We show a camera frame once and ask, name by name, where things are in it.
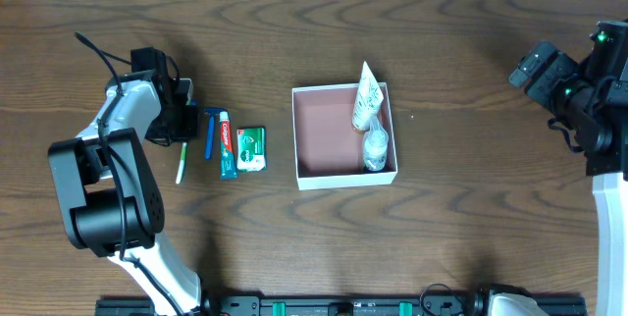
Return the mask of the green white toothbrush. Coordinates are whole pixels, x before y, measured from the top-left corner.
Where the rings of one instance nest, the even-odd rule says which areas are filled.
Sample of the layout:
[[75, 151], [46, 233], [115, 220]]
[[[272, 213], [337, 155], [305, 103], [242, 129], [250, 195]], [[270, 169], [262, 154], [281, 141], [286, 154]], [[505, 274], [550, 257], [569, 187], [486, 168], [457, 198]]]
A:
[[184, 142], [182, 145], [180, 162], [179, 162], [177, 176], [176, 176], [176, 184], [181, 184], [183, 181], [185, 167], [186, 167], [187, 148], [188, 148], [188, 143]]

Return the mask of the white patterned lotion tube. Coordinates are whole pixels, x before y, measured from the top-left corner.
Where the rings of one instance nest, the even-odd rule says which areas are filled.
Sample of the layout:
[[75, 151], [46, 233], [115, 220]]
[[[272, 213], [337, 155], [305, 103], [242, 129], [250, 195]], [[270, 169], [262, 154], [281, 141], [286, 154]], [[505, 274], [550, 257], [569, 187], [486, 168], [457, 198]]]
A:
[[370, 128], [371, 118], [379, 113], [384, 94], [366, 61], [363, 62], [351, 118], [352, 126], [360, 132]]

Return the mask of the clear spray bottle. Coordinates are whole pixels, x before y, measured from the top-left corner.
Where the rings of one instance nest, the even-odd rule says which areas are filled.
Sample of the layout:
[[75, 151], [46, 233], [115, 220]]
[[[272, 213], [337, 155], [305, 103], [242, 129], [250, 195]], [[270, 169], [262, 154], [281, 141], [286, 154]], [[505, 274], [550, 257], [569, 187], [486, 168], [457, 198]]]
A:
[[364, 133], [362, 161], [365, 172], [381, 172], [387, 162], [389, 136], [377, 116], [369, 121], [369, 130]]

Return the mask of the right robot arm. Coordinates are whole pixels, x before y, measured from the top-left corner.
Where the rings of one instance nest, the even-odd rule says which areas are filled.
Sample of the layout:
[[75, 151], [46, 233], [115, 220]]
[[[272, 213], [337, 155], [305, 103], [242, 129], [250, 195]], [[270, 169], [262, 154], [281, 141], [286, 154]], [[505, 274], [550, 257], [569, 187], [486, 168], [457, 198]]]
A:
[[548, 126], [586, 158], [599, 226], [599, 315], [627, 312], [627, 24], [599, 21], [580, 62], [548, 41], [508, 81], [548, 110]]

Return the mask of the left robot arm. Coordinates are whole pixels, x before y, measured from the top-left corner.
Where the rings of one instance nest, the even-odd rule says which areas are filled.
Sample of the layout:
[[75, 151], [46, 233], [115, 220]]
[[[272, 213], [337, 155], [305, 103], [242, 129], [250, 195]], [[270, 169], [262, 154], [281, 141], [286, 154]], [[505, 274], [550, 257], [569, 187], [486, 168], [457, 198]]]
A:
[[164, 231], [162, 195], [142, 148], [165, 108], [152, 75], [110, 81], [94, 120], [76, 137], [51, 144], [48, 161], [70, 243], [123, 268], [155, 314], [194, 315], [201, 281]]

